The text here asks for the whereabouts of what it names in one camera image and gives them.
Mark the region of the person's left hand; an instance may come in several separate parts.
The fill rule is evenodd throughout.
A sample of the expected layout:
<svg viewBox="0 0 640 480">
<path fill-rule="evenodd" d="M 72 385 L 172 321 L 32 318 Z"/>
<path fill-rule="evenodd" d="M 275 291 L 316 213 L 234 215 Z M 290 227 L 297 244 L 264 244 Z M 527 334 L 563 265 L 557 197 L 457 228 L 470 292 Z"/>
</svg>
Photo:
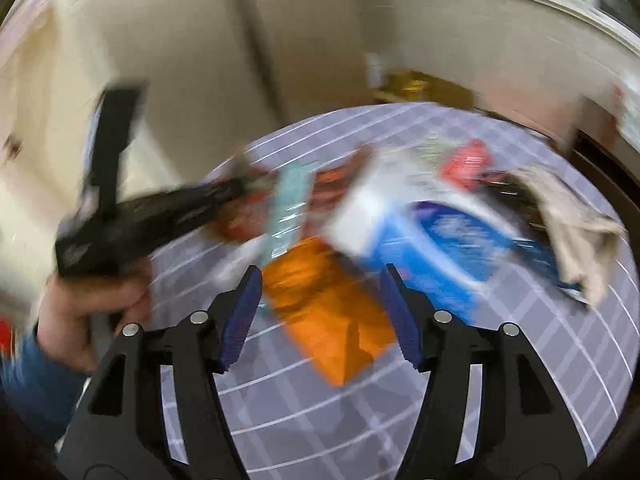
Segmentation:
<svg viewBox="0 0 640 480">
<path fill-rule="evenodd" d="M 149 324 L 152 266 L 138 260 L 121 278 L 61 278 L 52 274 L 39 304 L 36 339 L 53 361 L 87 375 L 99 359 L 94 350 L 91 320 L 118 313 L 114 334 L 128 323 Z"/>
</svg>

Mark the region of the blue sleeve left forearm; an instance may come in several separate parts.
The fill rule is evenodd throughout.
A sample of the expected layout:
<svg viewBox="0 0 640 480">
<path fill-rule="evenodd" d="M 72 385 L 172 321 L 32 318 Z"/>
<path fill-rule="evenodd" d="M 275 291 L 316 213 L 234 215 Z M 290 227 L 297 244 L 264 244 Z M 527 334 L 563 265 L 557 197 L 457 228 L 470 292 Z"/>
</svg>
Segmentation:
<svg viewBox="0 0 640 480">
<path fill-rule="evenodd" d="M 1 363 L 1 399 L 47 446 L 66 433 L 89 376 L 46 355 L 32 331 L 20 352 Z"/>
</svg>

